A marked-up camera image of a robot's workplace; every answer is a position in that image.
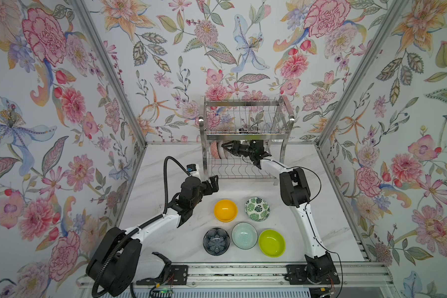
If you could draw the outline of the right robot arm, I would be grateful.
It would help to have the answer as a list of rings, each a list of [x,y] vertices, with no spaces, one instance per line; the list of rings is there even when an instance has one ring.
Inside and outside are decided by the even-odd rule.
[[[312,284],[320,284],[326,278],[336,278],[338,273],[332,252],[324,247],[312,216],[312,197],[306,177],[309,170],[301,166],[287,166],[275,160],[265,150],[262,140],[252,140],[248,144],[238,140],[229,141],[224,142],[221,147],[233,156],[248,158],[255,167],[279,180],[281,200],[294,214],[303,239],[306,280]]]

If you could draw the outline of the yellow bowl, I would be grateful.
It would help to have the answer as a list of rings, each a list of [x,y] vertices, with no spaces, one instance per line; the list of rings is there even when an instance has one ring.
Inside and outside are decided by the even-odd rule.
[[[223,199],[214,206],[214,216],[217,220],[227,223],[232,222],[238,215],[238,207],[231,200]]]

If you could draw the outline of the pink striped bowl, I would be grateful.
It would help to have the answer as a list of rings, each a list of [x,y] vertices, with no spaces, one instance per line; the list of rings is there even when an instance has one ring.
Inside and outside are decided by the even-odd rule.
[[[227,151],[223,148],[223,141],[218,141],[217,142],[217,151],[219,154],[219,157],[221,160],[227,160],[228,159],[228,153]]]

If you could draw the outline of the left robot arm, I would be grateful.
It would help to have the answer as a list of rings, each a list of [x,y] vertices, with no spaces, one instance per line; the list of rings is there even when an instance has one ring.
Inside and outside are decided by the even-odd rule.
[[[91,296],[100,298],[110,294],[116,297],[134,281],[142,279],[160,278],[164,281],[169,275],[166,267],[170,266],[170,260],[159,252],[143,257],[142,250],[181,227],[191,218],[204,196],[218,191],[217,175],[207,181],[188,176],[181,191],[168,203],[166,212],[132,228],[108,230],[86,268],[86,274],[94,281]]]

